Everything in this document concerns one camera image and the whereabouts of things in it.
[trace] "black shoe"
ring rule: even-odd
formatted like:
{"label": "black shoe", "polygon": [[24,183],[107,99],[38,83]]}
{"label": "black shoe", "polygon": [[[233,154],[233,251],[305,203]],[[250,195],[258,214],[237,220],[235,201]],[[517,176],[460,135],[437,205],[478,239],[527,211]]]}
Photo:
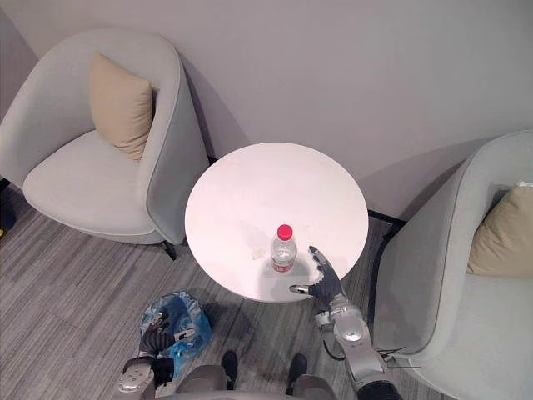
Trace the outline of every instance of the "black shoe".
{"label": "black shoe", "polygon": [[235,380],[237,379],[237,355],[232,351],[228,350],[222,356],[222,368],[226,371],[227,375],[227,390],[233,390],[235,386]]}
{"label": "black shoe", "polygon": [[294,382],[304,373],[307,373],[307,358],[297,352],[291,361],[291,367],[289,368],[289,382],[285,394],[288,394],[289,396],[292,395]]}

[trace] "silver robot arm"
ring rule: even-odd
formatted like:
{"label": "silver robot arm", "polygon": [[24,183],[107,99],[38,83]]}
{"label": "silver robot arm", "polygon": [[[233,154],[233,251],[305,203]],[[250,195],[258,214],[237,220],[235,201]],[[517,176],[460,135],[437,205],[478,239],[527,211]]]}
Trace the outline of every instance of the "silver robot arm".
{"label": "silver robot arm", "polygon": [[173,360],[157,356],[175,342],[192,336],[194,329],[184,329],[172,335],[167,332],[167,317],[164,312],[158,314],[142,335],[138,356],[126,362],[115,385],[113,400],[153,400],[156,387],[172,380]]}
{"label": "silver robot arm", "polygon": [[372,346],[361,311],[346,297],[341,281],[326,257],[316,247],[310,246],[309,251],[323,277],[313,285],[293,285],[290,290],[311,294],[328,306],[328,311],[316,315],[316,323],[323,337],[332,333],[341,346],[357,398],[401,400],[383,358]]}

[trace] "plastic bottle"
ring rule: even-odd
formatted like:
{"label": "plastic bottle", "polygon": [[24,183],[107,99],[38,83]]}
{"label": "plastic bottle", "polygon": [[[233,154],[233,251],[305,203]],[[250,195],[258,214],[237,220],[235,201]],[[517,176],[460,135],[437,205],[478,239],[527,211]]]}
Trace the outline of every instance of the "plastic bottle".
{"label": "plastic bottle", "polygon": [[279,273],[286,273],[292,268],[298,250],[292,236],[290,225],[281,225],[277,229],[271,246],[272,267]]}

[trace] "plastic bag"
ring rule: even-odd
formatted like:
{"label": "plastic bag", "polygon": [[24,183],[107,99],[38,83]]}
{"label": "plastic bag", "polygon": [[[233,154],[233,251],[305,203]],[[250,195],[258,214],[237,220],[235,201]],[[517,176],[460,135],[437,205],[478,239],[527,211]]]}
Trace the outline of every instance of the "plastic bag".
{"label": "plastic bag", "polygon": [[162,357],[174,359],[174,378],[179,375],[182,367],[209,343],[212,336],[211,325],[206,314],[196,299],[187,292],[174,292],[161,296],[144,312],[141,322],[141,337],[158,313],[168,313],[167,331],[175,334],[186,328],[194,328],[194,334],[174,343],[164,352]]}

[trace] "table top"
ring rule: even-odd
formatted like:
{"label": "table top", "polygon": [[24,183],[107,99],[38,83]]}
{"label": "table top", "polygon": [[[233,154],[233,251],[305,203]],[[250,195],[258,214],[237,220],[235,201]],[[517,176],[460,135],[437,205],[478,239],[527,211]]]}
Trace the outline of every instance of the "table top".
{"label": "table top", "polygon": [[[298,255],[289,272],[271,266],[271,240],[279,225],[292,226]],[[292,143],[240,148],[210,166],[187,202],[189,247],[206,273],[223,287],[262,302],[307,296],[292,284],[321,274],[308,252],[321,250],[339,278],[361,255],[368,230],[365,199],[336,161]]]}

